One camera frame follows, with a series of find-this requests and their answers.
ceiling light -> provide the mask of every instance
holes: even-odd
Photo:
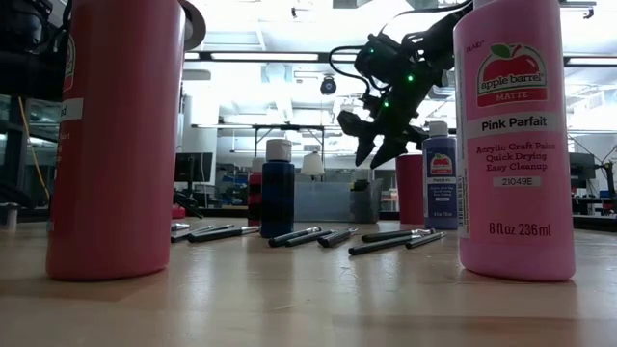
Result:
[[[193,124],[193,127],[203,129],[253,129],[248,124]]]
[[[592,6],[597,6],[598,3],[596,1],[577,1],[577,0],[561,0],[559,1],[561,7],[565,8],[589,8]]]
[[[294,71],[294,78],[321,78],[324,75],[324,72],[318,71]]]
[[[319,60],[319,55],[314,53],[212,53],[210,56],[218,61],[316,62]]]
[[[571,58],[566,67],[569,66],[617,66],[617,57],[602,57],[602,58]]]
[[[195,53],[195,52],[184,53],[185,61],[198,61],[199,59],[200,59],[200,53]]]
[[[333,54],[333,62],[355,62],[356,54]]]
[[[265,149],[258,149],[257,153],[265,153]],[[297,154],[305,154],[305,153],[314,153],[313,150],[292,150],[292,153],[297,153]],[[231,149],[229,151],[229,153],[248,153],[248,154],[254,154],[255,150],[254,149]],[[352,151],[352,150],[325,150],[324,154],[339,154],[339,155],[355,155],[356,152]]]

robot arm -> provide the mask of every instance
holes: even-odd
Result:
[[[373,88],[382,93],[379,97],[365,93],[361,98],[364,109],[369,110],[374,122],[363,121],[346,111],[342,111],[337,118],[345,134],[359,139],[357,166],[375,148],[373,142],[377,135],[384,135],[384,143],[373,158],[371,169],[407,153],[405,146],[410,141],[421,149],[421,143],[428,138],[428,134],[410,125],[410,121],[418,117],[417,108],[433,86],[441,87],[445,72],[454,67],[452,31],[472,8],[473,4],[469,3],[427,31],[406,35],[401,43],[381,33],[368,36],[368,42],[358,53],[354,67]],[[374,79],[386,86],[378,88]]]

bottle cap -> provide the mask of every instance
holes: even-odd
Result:
[[[266,142],[266,160],[291,161],[291,141],[273,139]]]
[[[490,3],[493,0],[473,0],[473,8],[477,9],[482,5],[486,5],[488,3]]]
[[[445,121],[431,121],[428,123],[428,134],[433,136],[447,136],[447,123]]]
[[[253,174],[261,173],[261,167],[263,166],[263,163],[265,162],[266,160],[264,158],[253,158],[253,163],[251,165],[251,172]]]

marker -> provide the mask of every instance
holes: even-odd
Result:
[[[208,227],[200,227],[200,228],[193,229],[193,230],[174,231],[172,232],[172,243],[184,241],[187,238],[189,238],[190,235],[196,235],[196,234],[200,234],[203,232],[209,232],[209,231],[224,230],[230,227],[233,227],[233,225],[226,225],[226,226],[221,226],[221,227],[208,226]]]
[[[187,225],[184,223],[174,223],[172,224],[172,231],[181,231],[191,227],[191,225]]]
[[[345,230],[340,230],[335,233],[331,233],[330,235],[322,236],[317,239],[317,242],[324,248],[332,248],[337,244],[348,240],[351,235],[358,231],[357,227],[349,227]]]
[[[296,238],[293,238],[293,239],[288,240],[287,242],[285,242],[285,246],[286,247],[294,247],[294,246],[298,246],[298,245],[303,245],[303,244],[306,244],[308,242],[316,241],[318,238],[320,238],[322,236],[325,236],[325,235],[330,235],[331,233],[332,233],[331,230],[319,231],[319,232],[314,232],[314,233],[309,234],[309,235],[296,237]]]
[[[188,237],[190,243],[200,243],[206,241],[221,240],[234,236],[243,236],[251,233],[259,232],[259,227],[237,227],[227,230],[208,231],[198,234],[191,234]]]
[[[274,237],[271,238],[270,240],[268,240],[268,245],[270,245],[270,247],[272,248],[276,248],[276,247],[280,247],[280,246],[284,246],[285,242],[294,239],[296,237],[300,237],[300,236],[305,236],[305,235],[309,235],[310,233],[314,233],[317,231],[321,231],[321,227],[309,227],[308,229],[304,229],[304,230],[300,230],[300,231],[295,231],[295,232],[290,232],[288,234],[285,235],[281,235],[278,237]]]
[[[417,229],[417,230],[399,230],[399,231],[388,231],[388,232],[379,232],[374,234],[368,234],[362,237],[363,242],[371,243],[378,242],[384,240],[390,240],[396,237],[410,236],[410,235],[430,235],[434,234],[434,229]]]
[[[416,247],[420,247],[422,245],[426,245],[427,243],[431,243],[433,241],[437,241],[445,236],[445,232],[438,232],[436,234],[420,237],[412,242],[408,242],[405,244],[405,248],[408,250],[414,249]]]
[[[408,236],[393,238],[393,239],[390,239],[390,240],[373,242],[373,243],[369,243],[369,244],[366,244],[366,245],[350,248],[349,249],[349,254],[350,255],[367,254],[367,253],[370,253],[370,252],[385,250],[385,249],[396,247],[396,246],[403,246],[406,243],[408,243],[408,242],[410,242],[410,241],[412,241],[412,240],[414,240],[416,238],[420,238],[420,237],[422,237],[422,236],[420,236],[420,235],[408,235]]]

security camera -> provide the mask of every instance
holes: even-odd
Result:
[[[324,77],[324,81],[321,82],[321,93],[323,95],[332,95],[336,93],[336,82],[333,76]]]

